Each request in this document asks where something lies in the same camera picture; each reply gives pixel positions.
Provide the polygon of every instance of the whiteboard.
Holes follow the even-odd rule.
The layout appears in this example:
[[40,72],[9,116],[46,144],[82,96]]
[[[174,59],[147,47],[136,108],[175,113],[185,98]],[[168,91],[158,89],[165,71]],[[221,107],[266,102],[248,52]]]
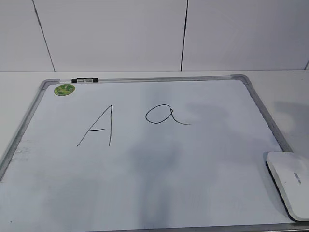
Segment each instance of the whiteboard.
[[281,148],[242,81],[59,85],[0,183],[3,231],[291,222],[265,166]]

